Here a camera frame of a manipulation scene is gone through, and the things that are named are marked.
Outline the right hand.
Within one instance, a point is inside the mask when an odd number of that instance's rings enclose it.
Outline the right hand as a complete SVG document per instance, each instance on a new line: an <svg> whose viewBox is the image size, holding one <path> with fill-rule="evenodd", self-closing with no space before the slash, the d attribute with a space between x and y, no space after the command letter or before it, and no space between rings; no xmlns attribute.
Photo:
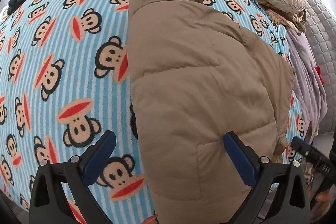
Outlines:
<svg viewBox="0 0 336 224"><path fill-rule="evenodd" d="M326 190L316 195L315 200L319 203L319 205L311 214L311 223L316 222L329 211L332 197L333 196L329 190Z"/></svg>

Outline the left hand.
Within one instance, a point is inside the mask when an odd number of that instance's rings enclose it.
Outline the left hand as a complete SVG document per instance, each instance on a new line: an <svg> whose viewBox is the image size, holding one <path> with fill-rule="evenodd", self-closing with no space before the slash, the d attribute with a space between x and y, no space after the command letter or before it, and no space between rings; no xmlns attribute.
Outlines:
<svg viewBox="0 0 336 224"><path fill-rule="evenodd" d="M157 215L151 215L147 219L144 219L141 224L158 224Z"/></svg>

